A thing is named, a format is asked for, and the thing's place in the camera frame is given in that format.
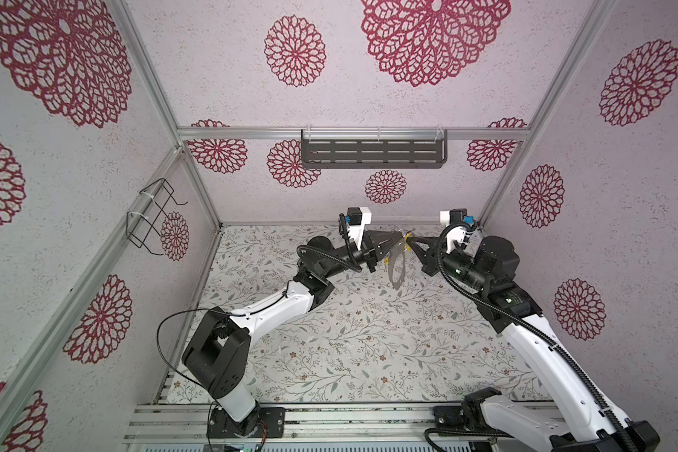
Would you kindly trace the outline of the yellow key tag windowed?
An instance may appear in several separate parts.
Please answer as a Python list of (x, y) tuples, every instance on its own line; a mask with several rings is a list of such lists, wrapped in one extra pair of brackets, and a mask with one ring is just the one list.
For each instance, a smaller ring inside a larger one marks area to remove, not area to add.
[(413, 234), (412, 232), (406, 233), (406, 235), (405, 235), (405, 237), (404, 237), (404, 241), (405, 241), (405, 250), (406, 250), (407, 252), (409, 252), (410, 250), (412, 250), (412, 246), (411, 246), (411, 244), (410, 244), (410, 239), (413, 238), (413, 237), (414, 237), (414, 234)]

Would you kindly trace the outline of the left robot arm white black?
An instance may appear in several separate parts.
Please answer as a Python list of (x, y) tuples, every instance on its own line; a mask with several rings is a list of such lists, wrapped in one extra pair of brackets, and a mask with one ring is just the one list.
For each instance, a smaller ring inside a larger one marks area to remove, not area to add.
[(244, 382), (252, 346), (287, 322), (318, 309), (334, 290), (331, 277), (344, 271), (374, 271), (393, 248), (404, 248), (400, 231), (367, 231), (359, 243), (343, 233), (335, 248), (327, 237), (313, 237), (297, 247), (298, 272), (273, 295), (243, 308), (225, 312), (202, 310), (203, 318), (188, 341), (181, 362), (183, 378), (200, 386), (214, 404), (206, 436), (262, 438), (271, 436), (269, 422)]

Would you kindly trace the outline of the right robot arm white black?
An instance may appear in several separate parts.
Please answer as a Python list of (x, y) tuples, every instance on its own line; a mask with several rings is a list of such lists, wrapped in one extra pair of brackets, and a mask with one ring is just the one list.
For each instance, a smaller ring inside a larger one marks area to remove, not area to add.
[(525, 361), (559, 410), (541, 415), (495, 388), (465, 397), (470, 433), (503, 433), (535, 451), (654, 451), (660, 437), (634, 421), (595, 384), (561, 344), (540, 306), (514, 281), (520, 257), (503, 237), (484, 237), (474, 254), (465, 248), (473, 226), (449, 224), (438, 237), (408, 237), (425, 273), (441, 274), (470, 299), (493, 330)]

